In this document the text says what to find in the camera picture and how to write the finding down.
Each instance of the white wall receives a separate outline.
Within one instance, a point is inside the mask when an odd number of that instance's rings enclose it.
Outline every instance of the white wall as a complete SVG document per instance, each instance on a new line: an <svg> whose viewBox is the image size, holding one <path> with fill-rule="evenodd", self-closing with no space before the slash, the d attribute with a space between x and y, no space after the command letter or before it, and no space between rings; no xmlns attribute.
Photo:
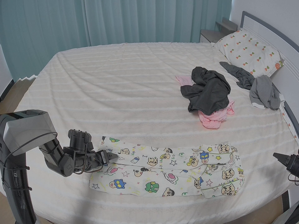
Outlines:
<svg viewBox="0 0 299 224"><path fill-rule="evenodd" d="M6 89L7 85L11 82L13 77L7 67L6 60L0 45L0 95Z"/></svg>
<svg viewBox="0 0 299 224"><path fill-rule="evenodd" d="M242 11L262 19L299 45L299 0L233 0L230 20L238 27Z"/></svg>

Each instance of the bed sheet wrinkle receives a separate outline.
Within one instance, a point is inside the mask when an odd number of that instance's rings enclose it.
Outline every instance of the bed sheet wrinkle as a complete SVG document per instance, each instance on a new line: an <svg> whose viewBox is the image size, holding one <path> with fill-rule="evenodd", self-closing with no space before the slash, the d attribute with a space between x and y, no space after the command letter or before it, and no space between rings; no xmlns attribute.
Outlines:
<svg viewBox="0 0 299 224"><path fill-rule="evenodd" d="M95 191L89 196L84 189L89 189L91 175L60 178L48 170L39 150L32 150L26 156L37 214L58 223L76 219L81 223L222 224L263 206L291 186L285 167L272 157L273 152L290 155L298 150L280 111L252 107L248 91L219 65L226 58L211 44L113 44L58 55L67 62L53 57L17 110L48 111L63 146L68 146L67 132L72 128L91 133L96 150L103 135L153 147L195 148L199 143L229 141L238 146L247 182L230 199L142 198ZM207 131L188 113L188 100L181 96L175 78L190 75L196 66L217 71L231 86L236 117L228 117L215 131ZM85 73L75 73L84 67ZM82 203L88 204L88 215L78 211Z"/></svg>

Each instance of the white pillow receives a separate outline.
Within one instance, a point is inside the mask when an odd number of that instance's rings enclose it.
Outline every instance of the white pillow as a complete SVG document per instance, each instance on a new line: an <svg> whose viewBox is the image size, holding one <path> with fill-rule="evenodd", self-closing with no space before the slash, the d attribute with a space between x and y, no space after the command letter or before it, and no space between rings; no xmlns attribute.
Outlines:
<svg viewBox="0 0 299 224"><path fill-rule="evenodd" d="M282 67L279 51L245 30L238 30L213 44L232 65L242 67L254 77L271 76Z"/></svg>

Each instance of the bed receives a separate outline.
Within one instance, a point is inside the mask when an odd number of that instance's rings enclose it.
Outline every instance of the bed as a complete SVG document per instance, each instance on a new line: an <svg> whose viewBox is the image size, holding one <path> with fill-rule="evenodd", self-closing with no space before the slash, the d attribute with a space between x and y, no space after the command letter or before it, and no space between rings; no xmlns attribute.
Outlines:
<svg viewBox="0 0 299 224"><path fill-rule="evenodd" d="M256 29L256 23L260 28L265 23L247 13L242 20L245 29L247 26L271 41L271 33ZM292 64L294 56L284 50L283 54ZM249 91L237 86L220 61L226 61L224 55L207 43L123 43L67 50L50 60L16 111L47 111L62 146L69 145L67 132L72 128L89 132L96 150L103 135L154 147L197 148L227 141L238 147L246 177L236 196L110 195L89 188L91 174L64 178L52 172L35 148L27 152L35 212L61 224L221 224L262 207L288 190L293 184L288 181L289 174L272 156L273 152L297 153L298 144L288 124L280 110L253 107ZM216 70L231 86L235 114L219 129L204 128L197 113L188 113L189 101L180 93L175 76L189 75L196 66ZM290 76L284 71L287 68L288 64L277 71L273 80L284 91L289 104L286 108L296 127L296 101L279 77L279 73Z"/></svg>

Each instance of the teal curtain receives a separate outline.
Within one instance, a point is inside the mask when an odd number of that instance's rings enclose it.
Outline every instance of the teal curtain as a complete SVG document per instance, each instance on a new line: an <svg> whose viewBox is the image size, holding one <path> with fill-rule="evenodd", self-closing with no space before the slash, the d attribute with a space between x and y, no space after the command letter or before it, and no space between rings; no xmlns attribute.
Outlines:
<svg viewBox="0 0 299 224"><path fill-rule="evenodd" d="M0 43L17 80L72 48L199 42L230 9L231 0L0 0Z"/></svg>

